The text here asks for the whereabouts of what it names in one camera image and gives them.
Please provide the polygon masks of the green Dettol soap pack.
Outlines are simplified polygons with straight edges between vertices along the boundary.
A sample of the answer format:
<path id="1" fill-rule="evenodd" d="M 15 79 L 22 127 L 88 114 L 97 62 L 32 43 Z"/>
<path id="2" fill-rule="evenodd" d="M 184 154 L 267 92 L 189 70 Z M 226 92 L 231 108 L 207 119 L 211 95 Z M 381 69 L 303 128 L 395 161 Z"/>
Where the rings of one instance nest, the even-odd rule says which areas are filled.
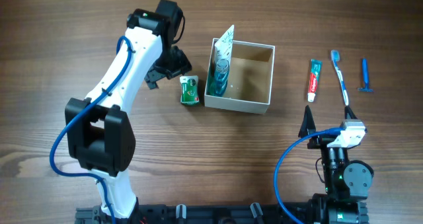
<path id="1" fill-rule="evenodd" d="M 198 76 L 181 76 L 180 85 L 182 94 L 180 103 L 187 106 L 194 106 L 200 103 L 198 96 Z"/>

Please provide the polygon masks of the blue Listerine mouthwash bottle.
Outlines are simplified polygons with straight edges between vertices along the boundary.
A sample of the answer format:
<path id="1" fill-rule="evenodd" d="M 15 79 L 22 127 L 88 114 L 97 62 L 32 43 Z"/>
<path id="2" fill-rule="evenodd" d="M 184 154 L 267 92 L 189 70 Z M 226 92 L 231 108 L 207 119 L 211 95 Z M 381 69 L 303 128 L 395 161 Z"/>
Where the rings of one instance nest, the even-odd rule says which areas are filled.
<path id="1" fill-rule="evenodd" d="M 229 78 L 230 60 L 220 59 L 215 63 L 215 71 L 210 85 L 210 94 L 223 96 L 227 88 Z"/>

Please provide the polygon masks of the white patterned cream tube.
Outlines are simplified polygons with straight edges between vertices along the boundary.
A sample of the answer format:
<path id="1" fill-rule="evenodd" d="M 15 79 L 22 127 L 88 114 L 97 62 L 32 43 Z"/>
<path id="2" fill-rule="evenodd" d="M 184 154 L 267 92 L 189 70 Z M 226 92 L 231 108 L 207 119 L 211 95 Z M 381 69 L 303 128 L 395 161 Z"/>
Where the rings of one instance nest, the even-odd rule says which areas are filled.
<path id="1" fill-rule="evenodd" d="M 214 44 L 215 66 L 219 70 L 229 67 L 233 48 L 235 26 L 231 25 L 221 38 Z"/>

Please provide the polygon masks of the white square box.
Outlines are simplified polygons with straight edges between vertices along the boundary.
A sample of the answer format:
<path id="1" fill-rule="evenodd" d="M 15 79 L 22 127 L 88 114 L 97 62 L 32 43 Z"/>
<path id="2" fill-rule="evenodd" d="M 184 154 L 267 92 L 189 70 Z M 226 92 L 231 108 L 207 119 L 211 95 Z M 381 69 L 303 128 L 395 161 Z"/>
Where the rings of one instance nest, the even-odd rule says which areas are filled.
<path id="1" fill-rule="evenodd" d="M 223 96 L 212 95 L 214 51 L 210 52 L 204 105 L 209 108 L 264 114 L 270 106 L 276 47 L 235 40 L 228 84 Z"/>

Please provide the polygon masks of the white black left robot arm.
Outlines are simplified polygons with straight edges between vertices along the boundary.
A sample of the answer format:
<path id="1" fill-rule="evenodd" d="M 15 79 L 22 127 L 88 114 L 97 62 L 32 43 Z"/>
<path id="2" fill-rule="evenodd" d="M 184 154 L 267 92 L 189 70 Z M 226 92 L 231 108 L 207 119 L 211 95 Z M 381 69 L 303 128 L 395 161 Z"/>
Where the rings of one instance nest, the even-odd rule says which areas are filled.
<path id="1" fill-rule="evenodd" d="M 83 100 L 67 103 L 63 131 L 69 155 L 85 169 L 83 176 L 96 180 L 101 198 L 98 206 L 78 209 L 76 223 L 141 223 L 128 170 L 136 145 L 129 115 L 143 83 L 156 89 L 157 81 L 192 70 L 176 46 L 184 25 L 174 1 L 160 0 L 153 12 L 136 9 L 104 77 Z"/>

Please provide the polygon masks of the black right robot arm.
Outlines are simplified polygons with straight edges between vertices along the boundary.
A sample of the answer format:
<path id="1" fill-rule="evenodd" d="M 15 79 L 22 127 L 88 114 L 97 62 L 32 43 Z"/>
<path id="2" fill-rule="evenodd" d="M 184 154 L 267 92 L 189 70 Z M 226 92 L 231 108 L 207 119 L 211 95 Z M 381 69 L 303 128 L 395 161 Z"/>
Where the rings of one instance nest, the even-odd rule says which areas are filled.
<path id="1" fill-rule="evenodd" d="M 349 106 L 344 108 L 344 113 L 340 132 L 319 135 L 311 109 L 305 107 L 299 137 L 311 135 L 307 148 L 321 152 L 322 182 L 326 189 L 325 194 L 314 194 L 307 202 L 306 223 L 369 223 L 364 201 L 368 197 L 374 171 L 365 162 L 348 158 L 348 151 L 361 143 L 367 128 Z"/>

